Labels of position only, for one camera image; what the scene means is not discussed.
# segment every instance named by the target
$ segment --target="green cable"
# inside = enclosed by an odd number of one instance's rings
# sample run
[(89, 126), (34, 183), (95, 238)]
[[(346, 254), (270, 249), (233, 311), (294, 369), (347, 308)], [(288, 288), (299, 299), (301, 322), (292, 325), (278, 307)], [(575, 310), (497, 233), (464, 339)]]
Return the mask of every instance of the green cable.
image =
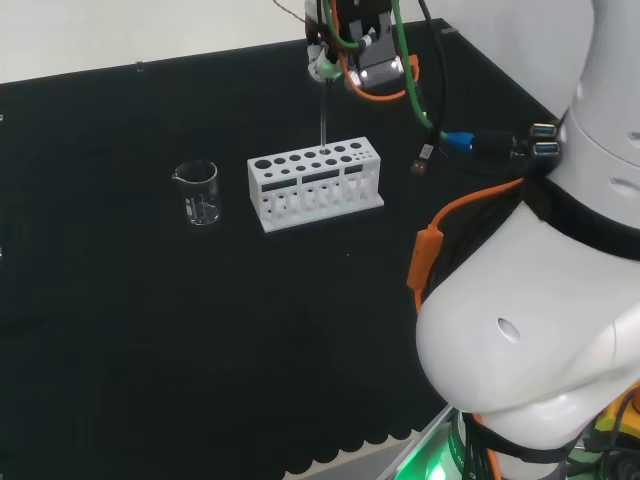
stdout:
[[(396, 20), (396, 28), (398, 31), (398, 43), (400, 44), (400, 52), (402, 53), (402, 63), (405, 65), (404, 75), (407, 82), (407, 92), (409, 93), (409, 100), (413, 111), (418, 117), (418, 121), (425, 126), (425, 128), (433, 128), (433, 124), (425, 113), (422, 112), (420, 102), (418, 101), (418, 94), (416, 93), (416, 84), (411, 77), (411, 65), (409, 63), (409, 47), (407, 47), (407, 38), (404, 35), (404, 24), (402, 23), (402, 16), (400, 15), (400, 3), (399, 0), (391, 0), (393, 8), (393, 16)], [(446, 140), (448, 135), (445, 132), (440, 132), (440, 138)]]
[(336, 30), (336, 26), (333, 23), (333, 15), (331, 15), (331, 5), (329, 5), (329, 0), (322, 0), (324, 5), (324, 16), (327, 17), (327, 25), (329, 25), (329, 30), (331, 30), (331, 35), (333, 38), (337, 40), (337, 42), (342, 45), (344, 48), (360, 48), (360, 45), (357, 43), (345, 42), (340, 38), (340, 34)]

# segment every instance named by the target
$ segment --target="wire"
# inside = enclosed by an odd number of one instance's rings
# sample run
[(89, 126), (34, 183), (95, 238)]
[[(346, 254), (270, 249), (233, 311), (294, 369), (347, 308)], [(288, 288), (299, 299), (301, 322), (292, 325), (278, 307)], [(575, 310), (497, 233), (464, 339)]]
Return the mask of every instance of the wire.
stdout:
[[(473, 419), (480, 425), (483, 425), (480, 415), (474, 414)], [(487, 455), (489, 456), (489, 465), (491, 466), (490, 470), (493, 473), (494, 480), (502, 480), (502, 475), (500, 475), (500, 464), (498, 463), (496, 452), (487, 448)]]
[(513, 182), (486, 188), (459, 198), (440, 210), (425, 230), (418, 232), (414, 246), (414, 254), (411, 259), (411, 266), (409, 267), (409, 274), (407, 276), (407, 286), (414, 292), (414, 302), (417, 313), (420, 313), (420, 308), (422, 307), (422, 293), (429, 285), (429, 280), (433, 279), (433, 266), (442, 253), (444, 234), (438, 228), (440, 222), (454, 210), (471, 202), (475, 202), (476, 200), (507, 192), (521, 185), (522, 181), (522, 178), (519, 178)]
[(305, 23), (304, 18), (298, 16), (297, 14), (295, 14), (294, 12), (292, 12), (291, 10), (289, 10), (288, 8), (280, 5), (278, 3), (278, 0), (273, 0), (273, 3), (275, 3), (278, 7), (280, 7), (282, 10), (284, 10), (285, 12), (287, 12), (289, 15), (291, 15), (294, 18), (297, 18), (299, 21), (301, 21), (302, 23)]
[[(331, 9), (331, 19), (333, 21), (333, 23), (335, 25), (338, 26), (338, 28), (340, 28), (340, 21), (338, 20), (338, 10), (336, 8), (336, 0), (331, 0), (331, 5), (330, 5), (330, 9)], [(356, 92), (356, 94), (359, 97), (364, 98), (365, 100), (368, 100), (370, 102), (393, 102), (395, 100), (398, 100), (402, 97), (404, 97), (405, 95), (405, 91), (402, 90), (401, 92), (398, 93), (394, 93), (392, 95), (371, 95), (363, 90), (361, 90), (356, 83), (353, 81), (353, 78), (351, 78), (351, 75), (349, 74), (349, 69), (347, 68), (347, 62), (344, 58), (344, 54), (342, 52), (338, 52), (338, 58), (340, 60), (340, 68), (342, 69), (342, 74), (344, 75), (344, 78), (347, 79), (347, 82), (349, 82), (349, 85), (351, 86), (351, 88), (353, 89), (354, 92)], [(418, 81), (418, 79), (420, 78), (420, 66), (418, 64), (418, 57), (412, 57), (409, 59), (409, 63), (406, 63), (405, 65), (410, 65), (411, 69), (413, 70), (413, 79), (414, 81)]]
[(449, 74), (447, 72), (447, 64), (444, 59), (444, 49), (442, 48), (442, 42), (440, 41), (440, 36), (436, 33), (433, 28), (433, 19), (431, 18), (431, 14), (429, 13), (429, 9), (427, 8), (427, 4), (424, 0), (418, 0), (420, 4), (420, 8), (422, 9), (422, 14), (424, 15), (424, 19), (427, 22), (427, 30), (431, 34), (433, 41), (436, 45), (436, 52), (438, 55), (438, 62), (440, 63), (440, 76), (442, 81), (442, 100), (440, 102), (440, 110), (438, 114), (434, 117), (433, 120), (433, 130), (435, 133), (439, 133), (442, 131), (442, 124), (444, 122), (444, 116), (447, 110), (447, 101), (448, 101), (448, 85), (449, 85)]
[(422, 308), (422, 290), (414, 291), (413, 299), (416, 302), (416, 313), (420, 313), (420, 309)]
[(498, 185), (497, 187), (485, 188), (484, 190), (480, 190), (479, 192), (474, 192), (474, 193), (470, 193), (469, 195), (465, 195), (464, 197), (451, 202), (442, 210), (440, 210), (437, 213), (437, 215), (433, 218), (433, 221), (431, 222), (431, 226), (437, 228), (440, 225), (440, 222), (444, 219), (444, 217), (449, 215), (451, 212), (453, 212), (457, 208), (460, 208), (468, 203), (475, 202), (476, 200), (499, 195), (521, 184), (522, 184), (522, 179), (519, 178), (518, 180), (514, 180), (513, 182), (505, 183), (503, 185)]
[[(393, 102), (395, 100), (399, 100), (402, 97), (404, 97), (405, 95), (404, 90), (398, 93), (394, 93), (392, 95), (382, 95), (382, 96), (371, 95), (363, 90), (360, 90), (360, 88), (356, 85), (356, 83), (353, 81), (353, 78), (351, 78), (351, 75), (349, 74), (349, 69), (347, 68), (347, 63), (345, 61), (344, 55), (342, 53), (338, 53), (338, 58), (340, 59), (340, 67), (342, 68), (342, 74), (344, 75), (344, 78), (347, 79), (347, 81), (349, 82), (349, 85), (359, 97), (362, 97), (365, 100), (369, 100), (370, 102)], [(414, 75), (413, 76), (414, 81), (417, 82), (418, 79), (420, 78), (420, 67), (417, 67), (417, 69), (414, 70), (413, 75)]]
[(624, 417), (624, 413), (627, 410), (629, 403), (631, 403), (631, 401), (633, 400), (633, 397), (635, 396), (637, 390), (638, 390), (637, 388), (634, 388), (633, 390), (631, 390), (625, 395), (624, 399), (622, 400), (622, 403), (620, 403), (618, 412), (616, 413), (616, 421), (613, 424), (613, 430), (611, 431), (611, 440), (609, 442), (609, 448), (606, 449), (602, 454), (602, 462), (600, 464), (600, 476), (602, 479), (606, 479), (609, 477), (609, 475), (607, 474), (607, 470), (609, 468), (609, 454), (612, 451), (616, 450), (616, 443), (618, 441), (618, 435), (620, 435), (620, 428), (622, 427), (622, 419)]
[(345, 42), (342, 38), (340, 38), (340, 34), (338, 33), (340, 24), (337, 21), (338, 11), (336, 9), (335, 0), (331, 1), (331, 5), (329, 5), (329, 0), (322, 0), (322, 2), (324, 4), (325, 17), (327, 17), (327, 25), (329, 25), (329, 31), (331, 32), (331, 35), (333, 35), (333, 38), (335, 38), (336, 41), (344, 48), (360, 49), (360, 45), (358, 45), (357, 43)]
[[(396, 20), (396, 30), (398, 32), (398, 43), (400, 45), (400, 52), (402, 53), (402, 62), (405, 65), (408, 65), (409, 47), (407, 47), (407, 37), (404, 34), (404, 25), (402, 23), (402, 15), (400, 13), (399, 0), (391, 0), (391, 6), (393, 9), (393, 16)], [(418, 118), (418, 121), (422, 125), (424, 125), (425, 128), (433, 128), (433, 124), (429, 121), (429, 118), (425, 113), (423, 113), (422, 108), (420, 107), (420, 101), (418, 100), (418, 95), (416, 93), (416, 84), (412, 81), (409, 70), (405, 68), (404, 73), (407, 82), (407, 92), (409, 92), (409, 100), (411, 102), (411, 106), (413, 107), (413, 112)], [(442, 140), (446, 140), (447, 134), (445, 132), (440, 132), (440, 138)]]
[(471, 434), (469, 429), (465, 428), (465, 445), (464, 445), (464, 469), (462, 471), (462, 480), (468, 480), (469, 478), (469, 465), (471, 464)]

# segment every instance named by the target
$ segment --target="white wall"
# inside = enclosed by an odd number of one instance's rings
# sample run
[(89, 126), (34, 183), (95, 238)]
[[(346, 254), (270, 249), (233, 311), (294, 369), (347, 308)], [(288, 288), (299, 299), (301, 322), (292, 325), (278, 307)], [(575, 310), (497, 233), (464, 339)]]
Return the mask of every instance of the white wall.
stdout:
[[(428, 1), (434, 17), (563, 112), (586, 55), (587, 0)], [(303, 0), (281, 3), (304, 13)], [(401, 5), (405, 21), (422, 19), (417, 0)], [(302, 24), (271, 0), (0, 0), (0, 83), (303, 35)]]

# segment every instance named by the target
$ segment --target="black table surface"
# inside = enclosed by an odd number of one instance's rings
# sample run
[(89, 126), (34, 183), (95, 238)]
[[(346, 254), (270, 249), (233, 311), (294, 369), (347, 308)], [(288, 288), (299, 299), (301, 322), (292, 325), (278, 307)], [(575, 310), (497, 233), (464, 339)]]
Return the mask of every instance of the black table surface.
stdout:
[[(433, 45), (423, 24), (407, 35), (435, 111)], [(443, 43), (446, 129), (549, 118), (460, 34)], [(415, 349), (413, 242), (497, 180), (442, 159), (411, 177), (408, 102), (336, 85), (329, 141), (369, 138), (385, 207), (265, 236), (246, 160), (317, 145), (319, 97), (304, 41), (0, 86), (6, 480), (275, 480), (442, 409)], [(189, 232), (170, 182), (192, 158), (220, 171), (211, 235)]]

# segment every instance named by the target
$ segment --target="glass beaker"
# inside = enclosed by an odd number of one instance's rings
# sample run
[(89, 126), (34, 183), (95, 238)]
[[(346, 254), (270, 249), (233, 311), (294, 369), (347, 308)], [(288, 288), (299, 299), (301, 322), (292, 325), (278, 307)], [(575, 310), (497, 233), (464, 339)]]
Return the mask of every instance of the glass beaker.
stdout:
[(206, 160), (185, 162), (171, 179), (182, 193), (187, 221), (192, 227), (211, 226), (220, 219), (218, 167)]

